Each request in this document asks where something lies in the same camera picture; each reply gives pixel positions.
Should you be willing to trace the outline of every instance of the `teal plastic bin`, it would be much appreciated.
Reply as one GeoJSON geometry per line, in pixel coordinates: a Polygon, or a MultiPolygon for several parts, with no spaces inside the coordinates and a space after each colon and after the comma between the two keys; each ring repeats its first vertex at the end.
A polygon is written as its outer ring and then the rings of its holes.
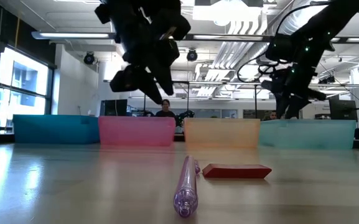
{"type": "Polygon", "coordinates": [[[93,144],[100,141],[98,118],[79,115],[14,115],[16,143],[93,144]]]}
{"type": "Polygon", "coordinates": [[[356,121],[291,119],[261,122],[259,145],[280,149],[352,149],[356,121]]]}

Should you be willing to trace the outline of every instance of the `plastic bin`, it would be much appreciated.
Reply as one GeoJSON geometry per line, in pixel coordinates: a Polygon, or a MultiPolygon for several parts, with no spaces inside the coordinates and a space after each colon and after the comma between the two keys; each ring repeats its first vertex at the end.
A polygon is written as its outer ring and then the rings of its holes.
{"type": "Polygon", "coordinates": [[[259,119],[185,118],[187,147],[256,149],[259,119]]]}
{"type": "Polygon", "coordinates": [[[291,119],[263,121],[260,146],[280,149],[352,149],[356,121],[291,119]]]}
{"type": "Polygon", "coordinates": [[[174,118],[100,116],[100,142],[115,146],[170,146],[174,118]]]}
{"type": "Polygon", "coordinates": [[[99,142],[98,118],[80,115],[13,116],[16,143],[92,144],[99,142]]]}

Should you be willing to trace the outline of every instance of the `purple plastic tube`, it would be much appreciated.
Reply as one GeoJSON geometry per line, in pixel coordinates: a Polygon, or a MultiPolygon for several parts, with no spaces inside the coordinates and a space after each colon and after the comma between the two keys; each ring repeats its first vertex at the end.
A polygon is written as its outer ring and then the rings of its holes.
{"type": "Polygon", "coordinates": [[[187,156],[174,195],[174,208],[182,218],[187,218],[196,211],[197,205],[196,163],[192,156],[187,156]]]}

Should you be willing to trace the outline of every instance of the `orange plastic bin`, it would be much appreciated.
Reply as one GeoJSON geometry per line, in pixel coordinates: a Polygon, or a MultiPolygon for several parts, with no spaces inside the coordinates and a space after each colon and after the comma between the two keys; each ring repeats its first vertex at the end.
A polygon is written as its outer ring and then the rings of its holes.
{"type": "Polygon", "coordinates": [[[170,146],[174,142],[175,119],[100,116],[99,133],[102,145],[170,146]]]}
{"type": "Polygon", "coordinates": [[[185,118],[185,142],[190,148],[256,149],[259,119],[185,118]]]}

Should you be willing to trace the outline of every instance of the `pink plastic bin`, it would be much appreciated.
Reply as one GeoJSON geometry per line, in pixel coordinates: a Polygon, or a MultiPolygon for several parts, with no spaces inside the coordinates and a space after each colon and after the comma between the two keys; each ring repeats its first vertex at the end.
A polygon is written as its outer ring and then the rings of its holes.
{"type": "Polygon", "coordinates": [[[100,143],[115,146],[170,146],[174,118],[100,116],[100,143]]]}

